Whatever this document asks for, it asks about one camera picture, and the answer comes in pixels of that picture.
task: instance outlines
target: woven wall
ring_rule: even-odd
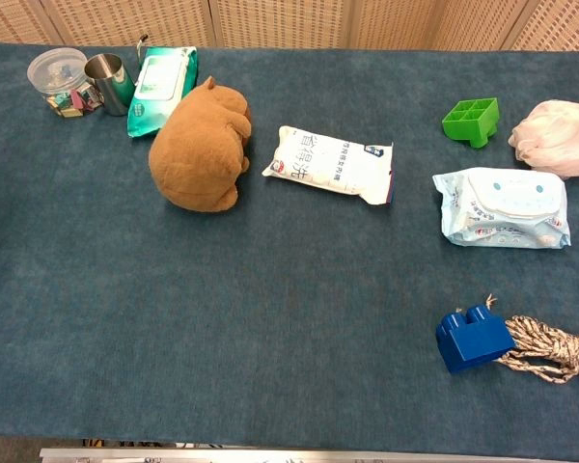
[[[214,45],[207,0],[42,0],[65,43]]]
[[[579,50],[579,0],[0,0],[0,41]]]
[[[28,0],[0,0],[0,41],[13,43],[52,43],[50,24],[42,22]]]
[[[499,49],[526,0],[447,2],[432,47],[440,50]]]
[[[579,0],[541,0],[512,48],[579,50]]]
[[[351,0],[210,0],[217,44],[336,48],[346,46]]]

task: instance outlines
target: stuffed bear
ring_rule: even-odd
[[[185,209],[218,212],[238,199],[237,177],[249,168],[247,100],[209,77],[176,107],[152,143],[149,165],[161,194]]]

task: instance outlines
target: wet wipes package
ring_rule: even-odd
[[[274,158],[262,175],[387,204],[393,195],[392,162],[392,145],[359,145],[284,125]]]
[[[159,130],[193,88],[196,78],[195,47],[149,48],[128,108],[128,136],[140,137]]]
[[[556,248],[570,245],[566,190],[545,172],[476,167],[433,176],[442,233],[460,246]]]

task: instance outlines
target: stuffed animal ear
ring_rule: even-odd
[[[206,89],[213,89],[215,85],[216,80],[214,80],[214,77],[212,76],[210,76],[208,79],[206,79],[206,82],[204,82],[204,88]]]

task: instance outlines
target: green wet wipes package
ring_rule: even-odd
[[[193,88],[196,78],[195,47],[149,48],[128,108],[128,136],[141,137],[159,130]]]

